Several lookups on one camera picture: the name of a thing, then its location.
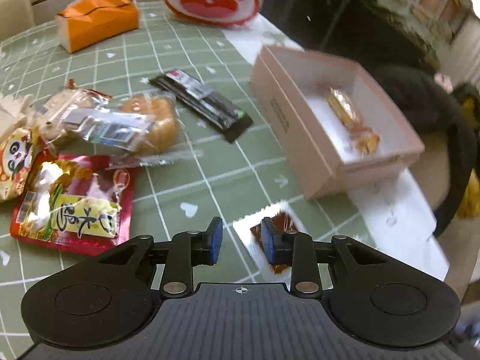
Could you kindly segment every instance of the red cartoon face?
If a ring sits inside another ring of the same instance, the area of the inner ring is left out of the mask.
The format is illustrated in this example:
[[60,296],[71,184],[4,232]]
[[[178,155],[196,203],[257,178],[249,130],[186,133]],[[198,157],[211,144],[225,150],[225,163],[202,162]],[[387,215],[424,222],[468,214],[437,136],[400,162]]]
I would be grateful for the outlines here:
[[238,10],[237,0],[180,0],[188,12],[209,19],[223,19]]

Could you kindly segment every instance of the foil wrapper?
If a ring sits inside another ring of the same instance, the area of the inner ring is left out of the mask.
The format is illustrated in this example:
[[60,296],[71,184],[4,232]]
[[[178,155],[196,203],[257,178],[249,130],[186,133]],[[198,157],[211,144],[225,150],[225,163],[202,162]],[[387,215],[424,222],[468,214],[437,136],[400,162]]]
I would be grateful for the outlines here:
[[349,131],[354,148],[362,157],[376,152],[380,135],[365,125],[357,105],[343,91],[329,88],[327,101],[335,115]]
[[262,278],[268,283],[285,283],[287,287],[290,287],[291,268],[284,265],[271,266],[263,253],[261,243],[258,241],[259,237],[255,237],[255,228],[262,219],[265,217],[275,218],[280,214],[285,214],[281,218],[282,223],[274,220],[280,232],[294,229],[308,234],[297,214],[285,201],[272,204],[252,215],[248,215],[234,222],[232,227],[253,259]]

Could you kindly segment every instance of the green tablecloth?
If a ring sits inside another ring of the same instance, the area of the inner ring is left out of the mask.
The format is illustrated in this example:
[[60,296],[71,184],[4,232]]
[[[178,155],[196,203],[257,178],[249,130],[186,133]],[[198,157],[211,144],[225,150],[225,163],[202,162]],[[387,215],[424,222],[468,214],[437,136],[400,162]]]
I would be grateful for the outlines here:
[[[346,195],[306,202],[282,148],[249,89],[249,65],[216,28],[167,19],[160,3],[140,4],[136,31],[106,40],[73,55],[56,39],[53,23],[37,26],[2,43],[0,85],[4,95],[33,93],[39,101],[75,79],[77,85],[113,95],[115,100],[151,88],[147,78],[182,68],[239,104],[255,125],[236,144],[229,144],[203,120],[178,104],[191,141],[203,149],[198,160],[140,169],[130,236],[152,234],[155,241],[187,230],[204,230],[214,216],[225,224],[218,264],[196,267],[198,282],[262,282],[258,269],[234,233],[231,223],[279,200],[288,200],[315,239],[337,233],[359,237],[374,246],[357,208]],[[70,149],[91,154],[82,142]],[[193,218],[182,203],[197,207]],[[22,354],[31,340],[20,316],[20,302],[35,282],[68,268],[82,256],[17,242],[9,236],[10,216],[18,204],[0,204],[0,359]],[[329,287],[328,273],[321,266]],[[158,287],[162,267],[155,277]]]

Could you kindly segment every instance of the table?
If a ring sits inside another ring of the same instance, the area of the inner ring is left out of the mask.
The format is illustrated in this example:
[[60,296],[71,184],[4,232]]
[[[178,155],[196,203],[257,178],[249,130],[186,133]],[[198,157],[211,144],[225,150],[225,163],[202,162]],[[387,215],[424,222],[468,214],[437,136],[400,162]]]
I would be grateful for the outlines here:
[[[251,63],[262,43],[289,43],[273,25],[260,16],[246,29],[221,31],[170,20],[160,3],[143,3],[139,8],[138,30],[74,55],[58,44],[54,24],[46,23],[4,41],[0,59],[0,92],[5,95],[33,93],[39,102],[45,102],[71,78],[79,86],[114,96],[112,104],[118,105],[132,93],[149,89],[147,78],[171,68],[182,68],[214,86],[252,117],[255,124],[231,145],[178,104],[179,117],[192,144],[202,149],[204,155],[170,166],[140,169],[135,181],[132,237],[148,233],[155,241],[166,241],[182,231],[204,230],[212,217],[220,216],[225,226],[218,264],[196,267],[195,283],[262,282],[231,224],[267,205],[286,200],[314,239],[329,240],[335,234],[345,234],[397,254],[403,261],[436,276],[445,276],[447,264],[438,245],[429,238],[434,230],[431,212],[409,172],[398,180],[360,188],[351,192],[350,197],[340,194],[313,202],[304,200],[248,86]],[[92,147],[76,142],[68,151],[92,154]],[[193,218],[186,216],[182,203],[194,208]],[[83,259],[10,238],[10,214],[16,204],[0,204],[0,359],[3,356],[9,360],[31,345],[20,316],[24,293],[38,280]],[[384,224],[376,221],[382,222],[383,216],[395,210],[401,231],[393,228],[384,234]],[[395,234],[402,239],[416,236],[411,229],[413,220],[423,221],[426,230],[420,233],[424,238],[418,239],[418,245],[404,241],[399,247]],[[329,287],[326,267],[321,265],[320,271],[324,286]],[[158,287],[161,273],[162,266],[157,270],[154,287]]]

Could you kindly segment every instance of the orange tissue box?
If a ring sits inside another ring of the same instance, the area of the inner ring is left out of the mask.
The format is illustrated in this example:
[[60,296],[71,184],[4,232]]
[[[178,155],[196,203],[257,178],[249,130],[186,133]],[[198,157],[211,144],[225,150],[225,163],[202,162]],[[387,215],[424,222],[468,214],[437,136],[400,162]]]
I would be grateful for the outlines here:
[[138,28],[133,0],[76,0],[57,14],[58,36],[69,53]]

